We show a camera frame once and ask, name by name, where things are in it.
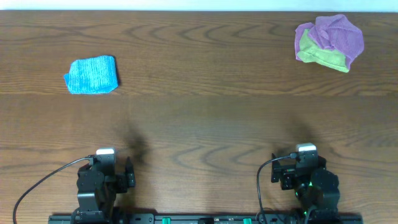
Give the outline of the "purple microfiber cloth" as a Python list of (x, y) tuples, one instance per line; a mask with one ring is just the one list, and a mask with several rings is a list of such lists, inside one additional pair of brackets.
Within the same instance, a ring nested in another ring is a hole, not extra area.
[(317, 17), (308, 36), (319, 48), (342, 53), (346, 58), (345, 64), (348, 69), (364, 50), (362, 31), (342, 14)]

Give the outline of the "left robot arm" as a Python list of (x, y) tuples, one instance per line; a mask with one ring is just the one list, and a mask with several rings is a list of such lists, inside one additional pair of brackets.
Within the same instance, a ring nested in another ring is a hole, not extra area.
[(77, 199), (79, 207), (72, 213), (71, 223), (126, 223), (126, 214), (115, 207), (117, 194), (135, 187), (134, 166), (126, 159), (124, 172), (116, 173), (112, 154), (91, 155), (89, 163), (78, 170)]

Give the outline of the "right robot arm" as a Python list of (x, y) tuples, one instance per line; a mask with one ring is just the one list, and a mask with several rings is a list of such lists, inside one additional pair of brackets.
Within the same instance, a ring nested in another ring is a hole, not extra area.
[(282, 190), (293, 190), (301, 209), (297, 223), (339, 223), (338, 176), (326, 169), (326, 159), (317, 152), (272, 155), (271, 182)]

